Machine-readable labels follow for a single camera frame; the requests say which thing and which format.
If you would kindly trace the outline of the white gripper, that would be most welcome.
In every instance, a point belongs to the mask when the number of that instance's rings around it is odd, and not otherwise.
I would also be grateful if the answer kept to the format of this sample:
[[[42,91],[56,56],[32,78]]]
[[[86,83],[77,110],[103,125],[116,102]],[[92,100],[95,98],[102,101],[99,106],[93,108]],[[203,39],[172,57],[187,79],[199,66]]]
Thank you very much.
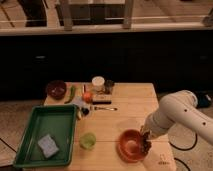
[[[146,140],[153,140],[159,137],[159,135],[153,129],[153,123],[151,119],[147,117],[144,124],[141,126],[140,133]]]

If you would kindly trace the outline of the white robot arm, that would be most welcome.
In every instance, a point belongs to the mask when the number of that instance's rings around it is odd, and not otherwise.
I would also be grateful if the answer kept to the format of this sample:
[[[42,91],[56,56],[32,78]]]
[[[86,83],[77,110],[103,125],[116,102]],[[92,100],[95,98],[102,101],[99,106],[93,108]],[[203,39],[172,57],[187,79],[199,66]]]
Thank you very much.
[[[213,118],[200,112],[197,105],[198,98],[191,91],[167,94],[160,99],[158,108],[146,117],[141,133],[148,134],[149,140],[156,139],[179,123],[213,145]]]

